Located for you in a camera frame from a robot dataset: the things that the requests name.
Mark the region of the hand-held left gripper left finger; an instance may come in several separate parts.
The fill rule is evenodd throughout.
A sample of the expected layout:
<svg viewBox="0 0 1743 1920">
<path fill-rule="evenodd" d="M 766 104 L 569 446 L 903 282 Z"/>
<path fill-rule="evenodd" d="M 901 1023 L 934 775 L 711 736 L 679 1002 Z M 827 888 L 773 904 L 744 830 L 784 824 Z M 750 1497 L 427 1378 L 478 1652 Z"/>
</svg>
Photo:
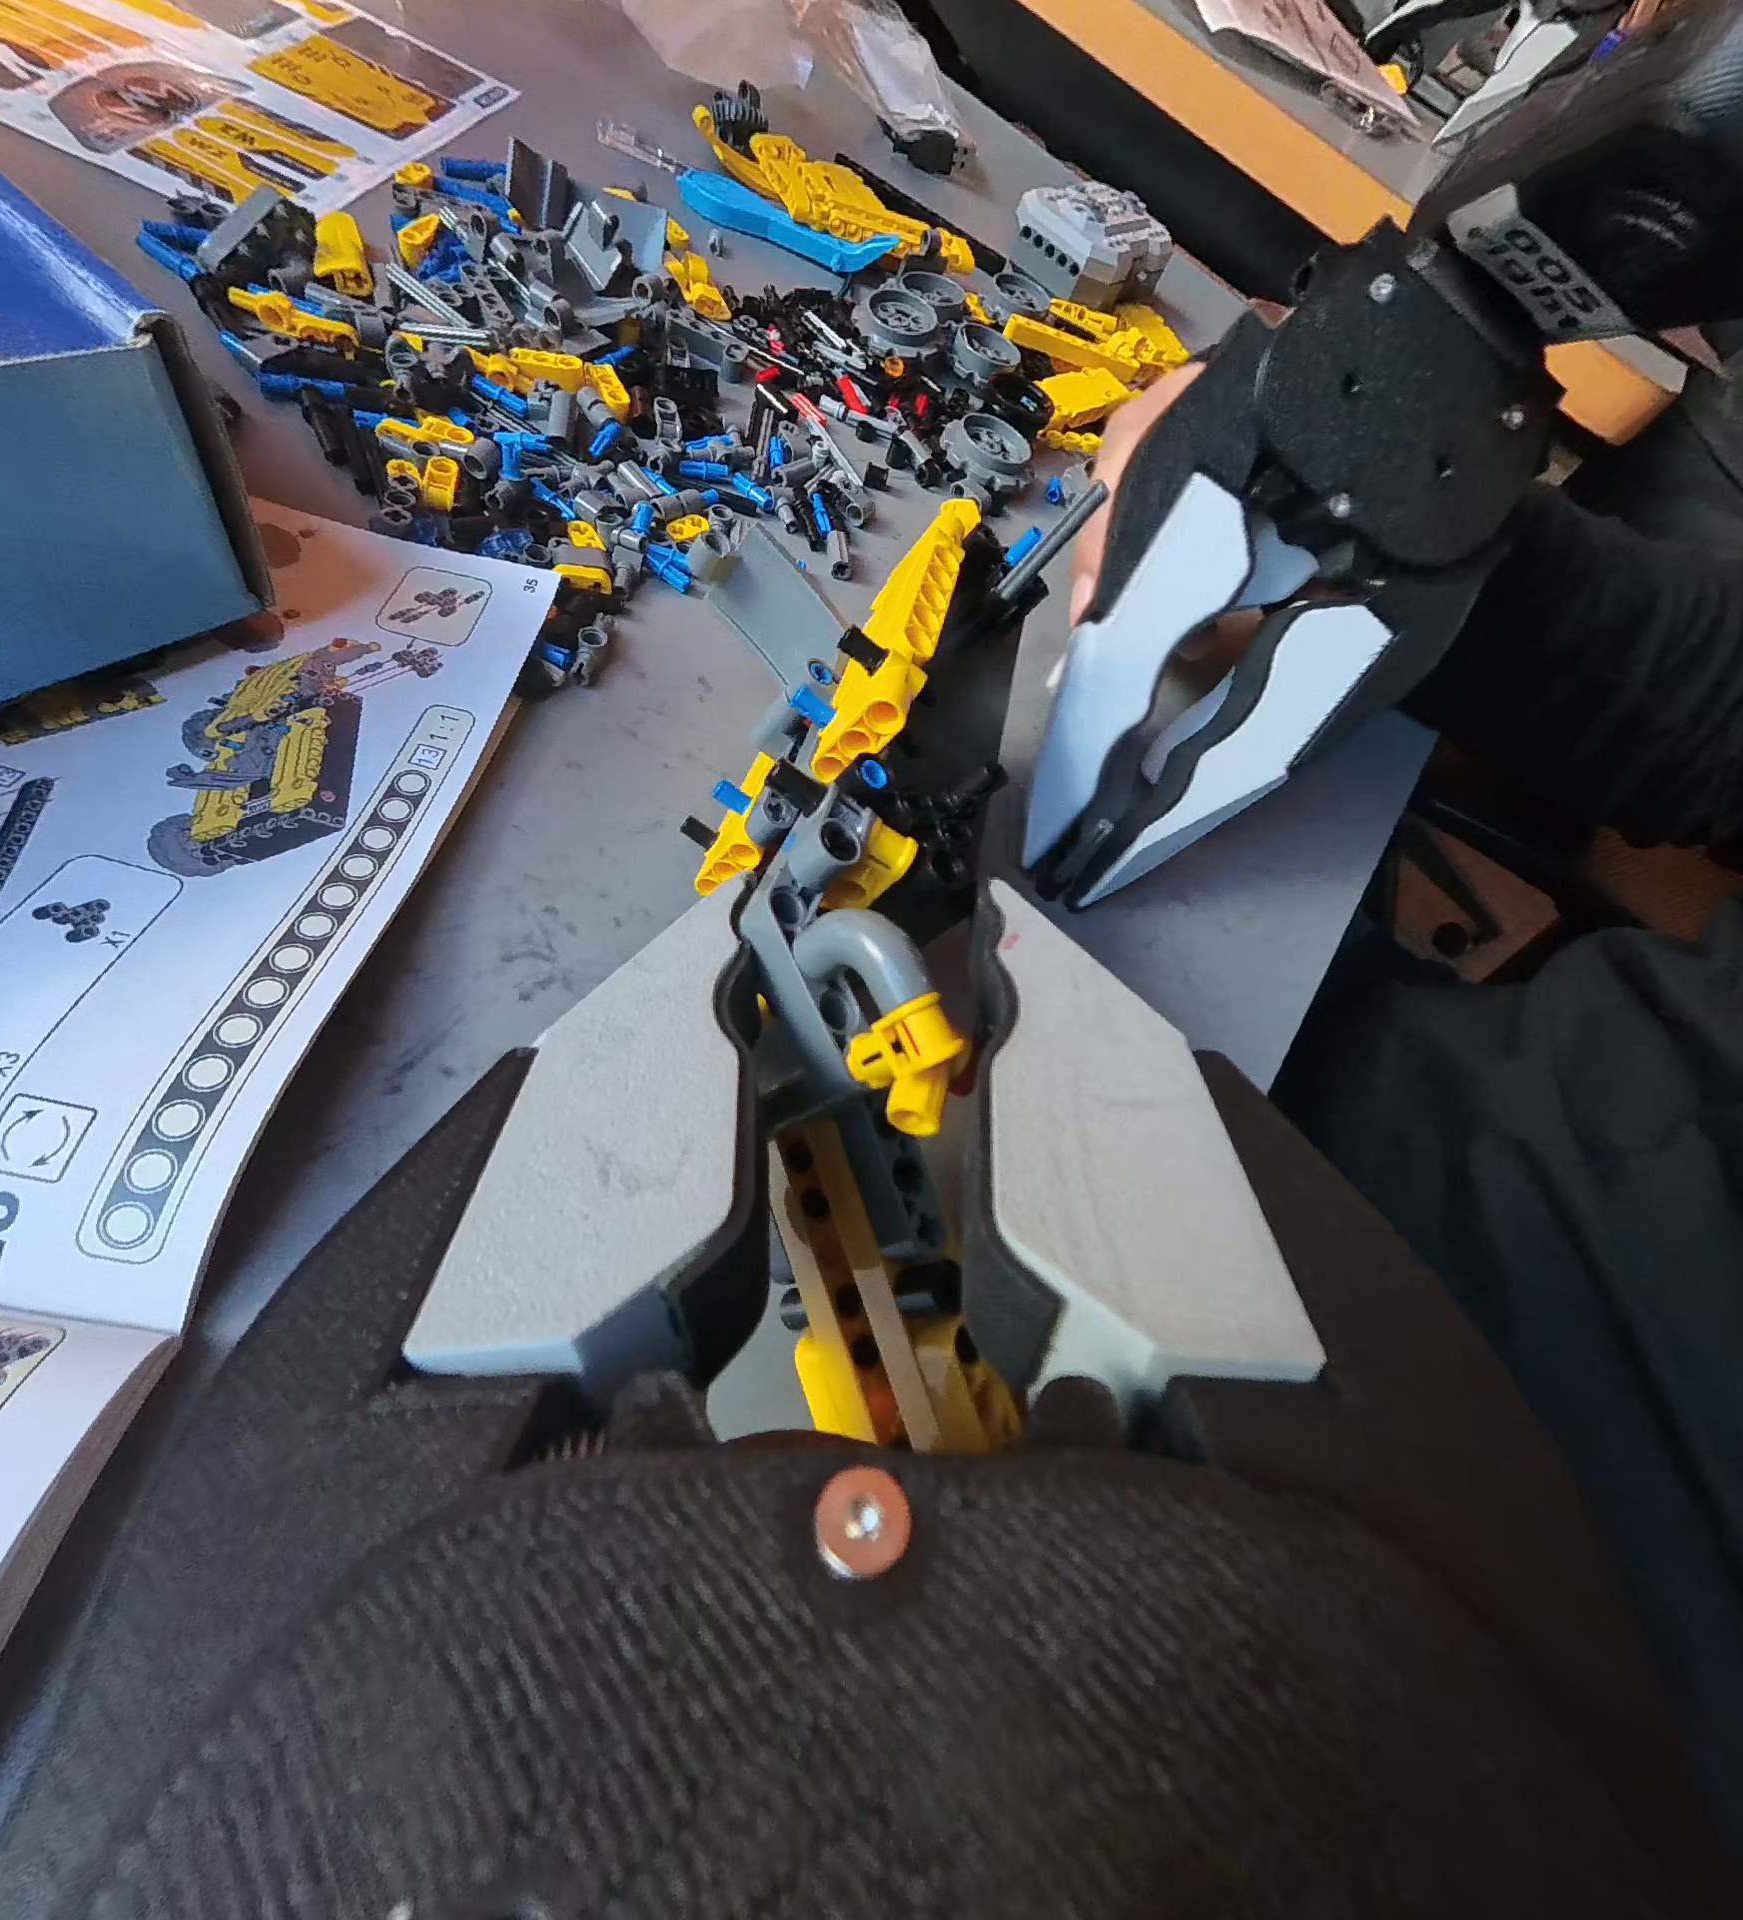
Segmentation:
<svg viewBox="0 0 1743 1920">
<path fill-rule="evenodd" d="M 403 1336 L 430 1376 L 707 1388 L 762 1313 L 755 977 L 699 900 L 537 1039 Z"/>
</svg>

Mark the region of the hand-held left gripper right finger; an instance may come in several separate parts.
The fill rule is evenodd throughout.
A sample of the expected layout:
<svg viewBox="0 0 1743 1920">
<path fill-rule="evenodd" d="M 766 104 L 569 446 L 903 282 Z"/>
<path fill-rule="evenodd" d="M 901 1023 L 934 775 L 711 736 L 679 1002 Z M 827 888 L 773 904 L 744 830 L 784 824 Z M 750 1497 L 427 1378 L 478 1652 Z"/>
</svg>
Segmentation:
<svg viewBox="0 0 1743 1920">
<path fill-rule="evenodd" d="M 980 1357 L 1013 1394 L 1315 1382 L 1322 1341 L 1186 1039 L 1005 884 L 973 935 Z"/>
</svg>

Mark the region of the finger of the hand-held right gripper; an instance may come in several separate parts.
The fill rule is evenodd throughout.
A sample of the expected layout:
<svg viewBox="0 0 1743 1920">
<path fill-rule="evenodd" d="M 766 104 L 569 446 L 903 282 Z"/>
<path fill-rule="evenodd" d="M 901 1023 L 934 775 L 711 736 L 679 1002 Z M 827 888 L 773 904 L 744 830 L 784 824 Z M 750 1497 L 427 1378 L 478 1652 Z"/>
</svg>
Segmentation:
<svg viewBox="0 0 1743 1920">
<path fill-rule="evenodd" d="M 1149 712 L 1178 642 L 1228 610 L 1250 574 L 1242 502 L 1194 474 L 1178 493 L 1106 612 L 1068 641 L 1024 808 L 1021 867 L 1042 897 L 1104 897 L 1267 794 L 1193 810 L 1194 788 L 1139 844 L 1111 839 L 1133 808 L 1129 783 L 1099 798 L 1120 742 Z"/>
<path fill-rule="evenodd" d="M 1090 853 L 1071 906 L 1106 900 L 1283 785 L 1389 642 L 1363 605 L 1268 619 L 1219 687 L 1152 743 L 1133 815 Z"/>
</svg>

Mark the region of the yellow toy vehicle model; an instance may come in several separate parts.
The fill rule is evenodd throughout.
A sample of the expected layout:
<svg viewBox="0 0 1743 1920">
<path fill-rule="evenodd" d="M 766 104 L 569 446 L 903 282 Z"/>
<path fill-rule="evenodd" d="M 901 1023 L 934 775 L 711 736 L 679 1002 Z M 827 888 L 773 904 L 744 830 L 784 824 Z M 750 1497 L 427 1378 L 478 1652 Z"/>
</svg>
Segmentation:
<svg viewBox="0 0 1743 1920">
<path fill-rule="evenodd" d="M 792 1367 L 811 1424 L 856 1443 L 994 1453 L 1017 1429 L 924 1153 L 973 1054 L 924 947 L 973 904 L 1021 621 L 1104 500 L 1089 480 L 1009 547 L 973 500 L 944 505 L 848 625 L 834 682 L 781 688 L 714 821 L 682 826 L 753 965 Z"/>
</svg>

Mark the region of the person's right forearm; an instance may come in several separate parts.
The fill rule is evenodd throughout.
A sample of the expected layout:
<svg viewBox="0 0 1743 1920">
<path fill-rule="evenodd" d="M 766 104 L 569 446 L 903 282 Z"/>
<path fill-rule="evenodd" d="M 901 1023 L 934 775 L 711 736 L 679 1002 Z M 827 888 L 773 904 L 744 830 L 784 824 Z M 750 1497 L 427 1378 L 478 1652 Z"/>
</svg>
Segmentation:
<svg viewBox="0 0 1743 1920">
<path fill-rule="evenodd" d="M 1528 495 L 1404 711 L 1633 845 L 1743 873 L 1743 337 L 1602 476 Z"/>
</svg>

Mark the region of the grey desk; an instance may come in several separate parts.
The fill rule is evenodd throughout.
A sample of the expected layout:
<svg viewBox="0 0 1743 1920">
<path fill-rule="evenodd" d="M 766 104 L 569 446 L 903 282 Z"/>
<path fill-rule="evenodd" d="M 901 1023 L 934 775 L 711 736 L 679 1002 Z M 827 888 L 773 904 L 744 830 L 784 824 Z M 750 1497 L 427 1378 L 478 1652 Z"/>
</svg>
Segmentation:
<svg viewBox="0 0 1743 1920">
<path fill-rule="evenodd" d="M 601 182 L 601 118 L 659 149 L 707 156 L 692 104 L 612 5 L 359 5 L 517 90 L 473 130 L 494 156 L 517 135 Z M 848 152 L 971 239 L 1005 248 L 1017 196 L 1065 168 L 951 87 L 976 152 L 950 180 L 908 171 L 877 123 L 820 71 L 766 94 L 808 151 Z M 135 248 L 157 196 L 0 125 L 0 173 L 140 295 L 180 298 Z M 234 448 L 251 493 L 361 524 L 359 495 L 294 418 L 254 398 Z M 641 589 L 588 691 L 521 706 L 450 838 L 327 1018 L 232 1199 L 187 1343 L 135 1426 L 152 1444 L 202 1389 L 300 1260 L 513 1047 L 641 949 L 691 900 L 679 821 L 742 772 L 762 667 L 699 602 Z M 1314 1002 L 1427 753 L 1398 715 L 1370 719 L 1191 850 L 1068 924 L 1108 973 L 1191 1043 L 1267 1088 Z"/>
</svg>

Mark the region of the person's right hand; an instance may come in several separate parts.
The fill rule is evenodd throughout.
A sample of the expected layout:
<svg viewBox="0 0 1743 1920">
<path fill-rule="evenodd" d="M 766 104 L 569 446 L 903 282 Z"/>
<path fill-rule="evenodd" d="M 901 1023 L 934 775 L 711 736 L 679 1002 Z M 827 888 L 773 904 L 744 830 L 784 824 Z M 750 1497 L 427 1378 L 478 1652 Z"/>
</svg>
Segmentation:
<svg viewBox="0 0 1743 1920">
<path fill-rule="evenodd" d="M 1082 526 L 1073 543 L 1068 623 L 1079 627 L 1089 617 L 1099 590 L 1103 550 L 1108 519 L 1125 469 L 1146 433 L 1169 413 L 1175 399 L 1205 371 L 1205 362 L 1193 360 L 1152 381 L 1139 398 L 1116 410 L 1104 426 L 1095 476 L 1106 490 L 1104 505 Z"/>
</svg>

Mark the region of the grey toy wheel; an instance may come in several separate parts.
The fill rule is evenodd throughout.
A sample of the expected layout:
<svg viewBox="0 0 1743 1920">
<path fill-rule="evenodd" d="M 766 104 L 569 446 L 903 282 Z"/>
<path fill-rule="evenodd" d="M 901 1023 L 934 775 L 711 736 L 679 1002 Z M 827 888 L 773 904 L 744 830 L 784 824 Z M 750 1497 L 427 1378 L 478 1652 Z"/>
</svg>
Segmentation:
<svg viewBox="0 0 1743 1920">
<path fill-rule="evenodd" d="M 1005 420 L 963 413 L 941 427 L 937 446 L 966 493 L 1012 495 L 1029 482 L 1031 441 Z"/>
</svg>

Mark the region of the grey toy motor block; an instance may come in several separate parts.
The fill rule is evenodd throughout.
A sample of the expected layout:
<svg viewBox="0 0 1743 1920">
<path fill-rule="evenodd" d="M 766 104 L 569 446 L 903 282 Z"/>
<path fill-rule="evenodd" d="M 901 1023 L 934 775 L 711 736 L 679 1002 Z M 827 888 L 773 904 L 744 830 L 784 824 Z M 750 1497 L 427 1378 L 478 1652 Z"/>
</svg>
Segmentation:
<svg viewBox="0 0 1743 1920">
<path fill-rule="evenodd" d="M 1051 299 L 1097 311 L 1152 294 L 1175 257 L 1139 194 L 1097 180 L 1033 186 L 1015 205 L 1005 265 Z"/>
</svg>

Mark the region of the grey curved panel brick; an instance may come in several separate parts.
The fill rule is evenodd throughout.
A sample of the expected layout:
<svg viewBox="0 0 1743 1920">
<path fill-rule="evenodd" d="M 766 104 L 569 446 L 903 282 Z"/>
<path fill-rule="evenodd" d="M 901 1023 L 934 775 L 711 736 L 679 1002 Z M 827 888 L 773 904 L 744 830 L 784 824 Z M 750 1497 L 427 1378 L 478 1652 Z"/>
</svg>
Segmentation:
<svg viewBox="0 0 1743 1920">
<path fill-rule="evenodd" d="M 703 577 L 707 602 L 762 661 L 788 697 L 834 682 L 849 621 L 808 570 L 757 522 L 722 534 L 724 550 Z"/>
</svg>

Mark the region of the person's dark clothing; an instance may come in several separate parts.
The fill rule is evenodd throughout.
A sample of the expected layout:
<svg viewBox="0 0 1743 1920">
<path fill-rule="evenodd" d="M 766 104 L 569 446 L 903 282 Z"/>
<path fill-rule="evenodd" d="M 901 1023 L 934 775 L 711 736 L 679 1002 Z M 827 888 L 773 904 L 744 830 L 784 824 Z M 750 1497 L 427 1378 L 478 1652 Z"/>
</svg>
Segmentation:
<svg viewBox="0 0 1743 1920">
<path fill-rule="evenodd" d="M 1274 1096 L 1561 1444 L 1743 1859 L 1743 893 L 1516 982 L 1346 959 Z"/>
</svg>

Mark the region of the building instruction booklet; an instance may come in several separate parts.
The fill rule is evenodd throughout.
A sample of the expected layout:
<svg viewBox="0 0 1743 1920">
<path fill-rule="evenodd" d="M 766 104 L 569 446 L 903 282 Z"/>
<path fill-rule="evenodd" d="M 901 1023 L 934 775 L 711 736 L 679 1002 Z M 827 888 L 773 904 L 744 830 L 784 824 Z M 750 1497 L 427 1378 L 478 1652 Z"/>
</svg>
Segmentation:
<svg viewBox="0 0 1743 1920">
<path fill-rule="evenodd" d="M 559 577 L 259 505 L 283 610 L 0 708 L 0 1646 Z"/>
</svg>

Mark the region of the light blue curved panel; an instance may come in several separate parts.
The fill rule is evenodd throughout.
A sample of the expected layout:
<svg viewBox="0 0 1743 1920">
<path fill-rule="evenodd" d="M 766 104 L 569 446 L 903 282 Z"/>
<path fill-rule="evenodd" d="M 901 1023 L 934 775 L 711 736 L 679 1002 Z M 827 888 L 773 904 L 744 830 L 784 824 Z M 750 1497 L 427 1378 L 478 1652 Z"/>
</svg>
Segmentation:
<svg viewBox="0 0 1743 1920">
<path fill-rule="evenodd" d="M 809 168 L 792 173 L 788 207 L 762 189 L 700 166 L 680 168 L 677 186 L 682 203 L 720 231 L 761 242 L 844 282 L 893 259 L 958 257 L 931 222 L 877 198 L 841 198 Z"/>
</svg>

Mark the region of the pile of small building bricks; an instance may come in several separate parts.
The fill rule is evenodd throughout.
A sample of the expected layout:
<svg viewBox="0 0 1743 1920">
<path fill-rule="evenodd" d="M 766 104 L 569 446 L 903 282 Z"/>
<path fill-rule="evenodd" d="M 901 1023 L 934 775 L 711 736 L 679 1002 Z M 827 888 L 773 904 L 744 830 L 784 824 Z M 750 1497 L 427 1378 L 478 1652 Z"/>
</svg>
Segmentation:
<svg viewBox="0 0 1743 1920">
<path fill-rule="evenodd" d="M 722 534 L 774 522 L 796 561 L 849 581 L 893 472 L 982 519 L 1025 490 L 966 493 L 937 446 L 950 420 L 1015 426 L 1028 484 L 1039 457 L 1089 469 L 1106 420 L 1193 357 L 1155 291 L 1108 311 L 1051 299 L 863 163 L 773 130 L 753 85 L 695 125 L 709 165 L 611 121 L 599 142 L 667 173 L 697 228 L 520 141 L 400 168 L 384 248 L 271 186 L 172 196 L 138 224 L 138 252 L 372 502 L 373 533 L 549 574 L 525 694 L 591 680 L 608 615 L 644 582 L 699 587 Z M 958 257 L 844 282 L 689 209 L 684 166 L 786 207 L 809 168 L 931 222 Z"/>
</svg>

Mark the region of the clear plastic wrapper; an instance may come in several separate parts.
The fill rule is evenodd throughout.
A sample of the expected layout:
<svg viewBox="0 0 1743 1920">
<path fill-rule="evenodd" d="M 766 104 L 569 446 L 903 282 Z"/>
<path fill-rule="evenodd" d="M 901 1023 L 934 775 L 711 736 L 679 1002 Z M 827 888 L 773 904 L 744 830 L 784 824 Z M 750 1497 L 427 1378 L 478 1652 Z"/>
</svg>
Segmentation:
<svg viewBox="0 0 1743 1920">
<path fill-rule="evenodd" d="M 900 5 L 618 3 L 618 13 L 669 68 L 695 80 L 803 88 L 823 68 L 897 145 L 973 151 L 929 40 Z"/>
</svg>

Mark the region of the blue cardboard box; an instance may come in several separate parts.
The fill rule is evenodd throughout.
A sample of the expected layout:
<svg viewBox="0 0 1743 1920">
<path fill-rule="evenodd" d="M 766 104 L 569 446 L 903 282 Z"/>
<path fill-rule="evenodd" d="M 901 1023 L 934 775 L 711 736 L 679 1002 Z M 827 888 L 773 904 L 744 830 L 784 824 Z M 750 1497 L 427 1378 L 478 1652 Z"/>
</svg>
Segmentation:
<svg viewBox="0 0 1743 1920">
<path fill-rule="evenodd" d="M 0 704 L 273 598 L 180 325 L 0 174 Z"/>
</svg>

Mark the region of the yellow sticker sheet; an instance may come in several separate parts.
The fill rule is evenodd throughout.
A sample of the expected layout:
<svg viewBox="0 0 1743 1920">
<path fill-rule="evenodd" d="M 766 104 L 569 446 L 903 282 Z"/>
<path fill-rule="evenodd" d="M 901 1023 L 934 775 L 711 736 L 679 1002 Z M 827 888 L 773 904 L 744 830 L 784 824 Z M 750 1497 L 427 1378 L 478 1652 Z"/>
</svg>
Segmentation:
<svg viewBox="0 0 1743 1920">
<path fill-rule="evenodd" d="M 343 209 L 515 97 L 355 5 L 0 3 L 0 125 L 161 194 Z"/>
</svg>

